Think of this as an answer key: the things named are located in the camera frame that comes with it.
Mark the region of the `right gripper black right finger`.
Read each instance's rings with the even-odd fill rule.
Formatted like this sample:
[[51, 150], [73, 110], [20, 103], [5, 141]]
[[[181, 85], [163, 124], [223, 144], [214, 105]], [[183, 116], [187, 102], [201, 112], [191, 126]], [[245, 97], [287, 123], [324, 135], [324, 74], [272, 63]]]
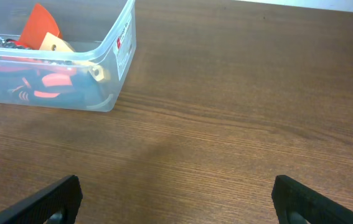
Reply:
[[271, 193], [280, 224], [353, 224], [353, 211], [300, 182], [278, 175]]

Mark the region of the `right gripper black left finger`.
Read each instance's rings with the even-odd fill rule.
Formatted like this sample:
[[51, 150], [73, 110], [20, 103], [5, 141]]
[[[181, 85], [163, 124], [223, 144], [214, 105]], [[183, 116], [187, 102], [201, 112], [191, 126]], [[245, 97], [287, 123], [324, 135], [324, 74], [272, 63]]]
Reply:
[[0, 212], [0, 224], [74, 224], [83, 194], [76, 175], [68, 175]]

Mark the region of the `orange black long-nose pliers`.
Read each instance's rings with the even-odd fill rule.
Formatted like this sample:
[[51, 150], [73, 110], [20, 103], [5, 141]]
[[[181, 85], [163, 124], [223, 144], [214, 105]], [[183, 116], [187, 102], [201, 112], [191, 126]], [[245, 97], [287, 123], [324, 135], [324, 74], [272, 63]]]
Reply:
[[57, 105], [76, 103], [83, 95], [77, 93], [69, 75], [50, 73], [33, 78], [22, 78], [23, 85], [11, 91], [11, 95], [23, 103]]

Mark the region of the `orange scraper wooden handle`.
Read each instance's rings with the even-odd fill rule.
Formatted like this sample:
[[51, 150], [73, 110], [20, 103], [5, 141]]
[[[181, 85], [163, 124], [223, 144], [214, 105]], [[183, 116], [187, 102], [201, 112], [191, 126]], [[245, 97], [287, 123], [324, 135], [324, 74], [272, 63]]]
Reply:
[[[39, 3], [34, 6], [18, 42], [34, 50], [67, 53], [75, 51], [68, 42], [62, 39], [62, 33], [55, 19]], [[72, 65], [83, 65], [82, 73], [93, 77], [96, 82], [111, 80], [111, 73], [99, 64], [80, 60], [72, 62]]]

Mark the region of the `red handled cutter pliers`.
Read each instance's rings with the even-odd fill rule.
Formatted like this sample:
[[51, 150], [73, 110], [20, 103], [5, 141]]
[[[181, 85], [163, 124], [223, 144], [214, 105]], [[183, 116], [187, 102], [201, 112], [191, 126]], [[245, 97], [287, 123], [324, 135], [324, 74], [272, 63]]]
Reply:
[[80, 71], [70, 61], [0, 56], [0, 77], [46, 75], [51, 73], [75, 76]]

